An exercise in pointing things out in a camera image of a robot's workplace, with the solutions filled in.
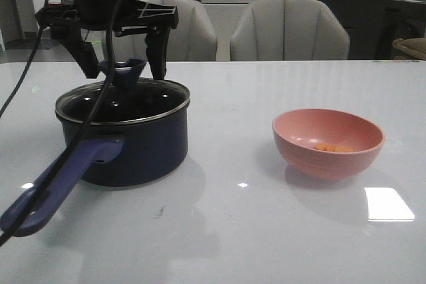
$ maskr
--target orange food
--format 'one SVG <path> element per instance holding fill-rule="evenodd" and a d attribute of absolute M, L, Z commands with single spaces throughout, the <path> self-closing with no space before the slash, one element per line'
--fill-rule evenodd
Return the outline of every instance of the orange food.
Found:
<path fill-rule="evenodd" d="M 329 152 L 354 152 L 351 146 L 336 146 L 335 144 L 320 142 L 314 146 L 315 149 Z"/>

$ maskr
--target glossy tabletop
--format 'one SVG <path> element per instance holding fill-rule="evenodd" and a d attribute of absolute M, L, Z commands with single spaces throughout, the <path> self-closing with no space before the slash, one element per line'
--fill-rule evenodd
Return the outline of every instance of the glossy tabletop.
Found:
<path fill-rule="evenodd" d="M 0 65 L 1 103 L 23 66 Z M 191 92 L 182 165 L 130 188 L 80 181 L 0 248 L 0 283 L 425 283 L 425 62 L 169 63 L 167 78 Z M 55 100 L 86 82 L 75 63 L 30 68 L 0 120 L 0 211 L 64 149 Z M 288 166 L 272 120 L 311 107 L 378 124 L 372 166 L 340 182 Z"/>

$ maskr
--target navy blue pot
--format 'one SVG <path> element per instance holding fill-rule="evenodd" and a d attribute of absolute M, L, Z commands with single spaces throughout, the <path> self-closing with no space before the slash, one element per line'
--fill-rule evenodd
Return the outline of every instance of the navy blue pot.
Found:
<path fill-rule="evenodd" d="M 87 84 L 58 98 L 56 115 L 66 143 L 79 129 L 101 86 L 101 82 Z M 169 80 L 140 78 L 128 91 L 112 87 L 85 139 L 14 236 L 30 235 L 45 226 L 81 178 L 101 186 L 133 186 L 177 168 L 188 151 L 189 96 L 185 86 Z M 1 229 L 16 220 L 51 166 L 1 216 Z"/>

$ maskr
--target chair backrest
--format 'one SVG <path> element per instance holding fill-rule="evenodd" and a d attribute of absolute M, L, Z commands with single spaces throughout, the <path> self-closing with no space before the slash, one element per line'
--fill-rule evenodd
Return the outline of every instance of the chair backrest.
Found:
<path fill-rule="evenodd" d="M 232 61 L 344 60 L 349 35 L 317 0 L 258 0 L 244 10 L 230 41 Z"/>
<path fill-rule="evenodd" d="M 167 61 L 215 61 L 218 41 L 207 12 L 195 0 L 143 0 L 157 5 L 177 6 L 179 24 L 170 31 L 167 42 Z M 116 61 L 129 57 L 146 59 L 145 35 L 114 37 Z M 106 54 L 105 37 L 103 51 Z"/>

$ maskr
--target blue plastic handle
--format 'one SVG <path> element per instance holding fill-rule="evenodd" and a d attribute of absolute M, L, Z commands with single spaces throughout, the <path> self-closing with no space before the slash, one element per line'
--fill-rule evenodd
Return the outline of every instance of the blue plastic handle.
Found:
<path fill-rule="evenodd" d="M 87 168 L 93 162 L 107 163 L 115 159 L 122 150 L 123 141 L 120 138 L 104 140 L 92 139 L 79 143 L 64 166 L 45 190 L 40 200 L 33 208 L 14 236 L 27 236 L 42 229 L 59 209 L 69 192 L 80 180 Z M 0 217 L 0 228 L 5 231 L 16 220 L 19 213 L 31 199 L 35 190 L 50 172 L 53 162 L 34 182 L 33 186 L 23 192 L 19 198 Z"/>

